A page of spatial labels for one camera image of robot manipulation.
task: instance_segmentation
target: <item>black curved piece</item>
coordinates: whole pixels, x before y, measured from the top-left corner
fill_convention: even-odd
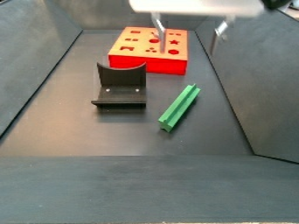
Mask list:
[[[145,63],[129,68],[109,68],[97,63],[100,90],[97,100],[105,105],[145,105]]]

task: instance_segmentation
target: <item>green bar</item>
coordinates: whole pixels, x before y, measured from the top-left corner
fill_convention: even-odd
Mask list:
[[[173,125],[180,120],[182,113],[190,106],[192,101],[194,100],[200,91],[201,90],[196,87],[196,84],[192,84],[192,86],[188,85],[186,88],[181,91],[170,107],[164,111],[161,117],[157,120],[162,130],[166,130],[168,132],[172,130]]]

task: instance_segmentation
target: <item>gray floor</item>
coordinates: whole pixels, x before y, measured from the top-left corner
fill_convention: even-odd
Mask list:
[[[146,108],[97,110],[96,62],[120,31],[85,31],[13,127],[0,140],[0,156],[252,155],[238,122],[194,32],[189,32],[185,76],[146,75]],[[188,84],[201,89],[172,133],[157,119]]]
[[[250,156],[0,158],[1,223],[299,222],[299,166]]]

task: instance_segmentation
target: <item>bin floor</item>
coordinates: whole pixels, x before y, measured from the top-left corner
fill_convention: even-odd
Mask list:
[[[0,156],[252,155],[194,32],[185,76],[146,75],[146,107],[97,109],[96,63],[120,31],[85,31],[0,140]],[[157,119],[189,84],[200,96],[170,133]]]

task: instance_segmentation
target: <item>circular hole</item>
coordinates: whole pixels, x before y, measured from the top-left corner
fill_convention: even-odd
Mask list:
[[[178,51],[172,49],[172,50],[168,51],[168,53],[169,54],[178,54]]]
[[[157,38],[150,38],[150,39],[149,39],[149,42],[150,42],[152,44],[156,44],[156,43],[160,42],[160,40],[158,40]]]

